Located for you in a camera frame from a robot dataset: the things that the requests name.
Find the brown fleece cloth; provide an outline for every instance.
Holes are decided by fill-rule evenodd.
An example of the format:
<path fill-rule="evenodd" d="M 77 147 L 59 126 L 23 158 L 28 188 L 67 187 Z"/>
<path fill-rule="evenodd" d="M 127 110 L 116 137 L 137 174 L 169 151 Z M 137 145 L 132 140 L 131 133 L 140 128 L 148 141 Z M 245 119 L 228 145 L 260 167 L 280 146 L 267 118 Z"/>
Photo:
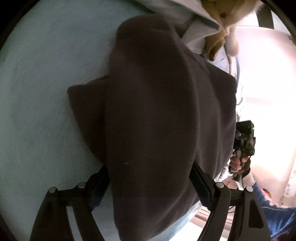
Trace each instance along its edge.
<path fill-rule="evenodd" d="M 236 81 L 157 14 L 120 25 L 109 71 L 68 95 L 84 140 L 109 170 L 121 240 L 148 240 L 198 201 L 194 161 L 216 177 L 229 160 Z"/>

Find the light blue surface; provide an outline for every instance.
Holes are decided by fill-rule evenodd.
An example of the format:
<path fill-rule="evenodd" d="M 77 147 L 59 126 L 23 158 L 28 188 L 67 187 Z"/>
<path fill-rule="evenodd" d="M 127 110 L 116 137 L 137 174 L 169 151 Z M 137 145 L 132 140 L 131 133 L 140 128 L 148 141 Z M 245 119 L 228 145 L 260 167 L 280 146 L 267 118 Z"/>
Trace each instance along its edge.
<path fill-rule="evenodd" d="M 40 1 L 1 50 L 0 212 L 18 240 L 29 240 L 48 188 L 72 188 L 100 169 L 66 91 L 107 73 L 116 29 L 143 13 L 124 0 Z M 153 241 L 169 240 L 197 208 Z M 106 241 L 119 240 L 110 190 L 93 214 Z"/>

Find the metal screw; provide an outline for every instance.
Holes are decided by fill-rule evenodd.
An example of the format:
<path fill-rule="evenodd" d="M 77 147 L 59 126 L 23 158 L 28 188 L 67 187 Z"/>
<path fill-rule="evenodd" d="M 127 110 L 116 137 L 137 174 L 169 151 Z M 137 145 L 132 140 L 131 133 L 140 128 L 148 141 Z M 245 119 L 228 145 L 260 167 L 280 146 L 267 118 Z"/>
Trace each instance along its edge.
<path fill-rule="evenodd" d="M 223 183 L 216 183 L 216 186 L 217 186 L 218 188 L 223 188 L 223 187 L 224 187 L 224 184 L 223 184 Z"/>
<path fill-rule="evenodd" d="M 57 190 L 56 187 L 51 187 L 50 189 L 48 189 L 48 191 L 49 191 L 50 193 L 54 193 L 56 190 Z"/>
<path fill-rule="evenodd" d="M 79 188 L 85 188 L 85 186 L 86 186 L 86 183 L 79 183 L 79 184 L 78 184 L 78 187 L 79 187 Z"/>
<path fill-rule="evenodd" d="M 248 191 L 248 192 L 252 192 L 252 191 L 253 191 L 253 188 L 250 187 L 250 186 L 247 186 L 247 191 Z"/>

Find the hand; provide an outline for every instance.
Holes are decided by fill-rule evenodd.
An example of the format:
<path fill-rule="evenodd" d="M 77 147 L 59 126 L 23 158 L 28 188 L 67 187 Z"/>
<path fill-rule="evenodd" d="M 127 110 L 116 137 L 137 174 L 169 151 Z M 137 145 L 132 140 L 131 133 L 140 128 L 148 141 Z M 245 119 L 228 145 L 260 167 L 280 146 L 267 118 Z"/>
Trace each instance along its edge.
<path fill-rule="evenodd" d="M 249 157 L 243 156 L 242 162 L 247 162 Z M 240 160 L 235 156 L 235 154 L 230 158 L 230 164 L 229 164 L 231 171 L 234 173 L 237 173 L 241 170 Z"/>

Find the dark brown fabric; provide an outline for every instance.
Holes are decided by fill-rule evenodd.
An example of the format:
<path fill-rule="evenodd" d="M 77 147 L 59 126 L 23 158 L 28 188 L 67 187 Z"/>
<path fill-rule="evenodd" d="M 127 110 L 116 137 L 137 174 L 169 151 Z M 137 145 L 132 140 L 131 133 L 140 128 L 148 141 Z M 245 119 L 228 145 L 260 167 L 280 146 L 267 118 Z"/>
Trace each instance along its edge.
<path fill-rule="evenodd" d="M 236 81 L 190 52 L 157 14 L 121 24 L 109 70 L 68 95 L 86 143 L 109 170 L 121 240 L 148 240 L 198 200 L 194 160 L 212 177 L 229 160 Z"/>

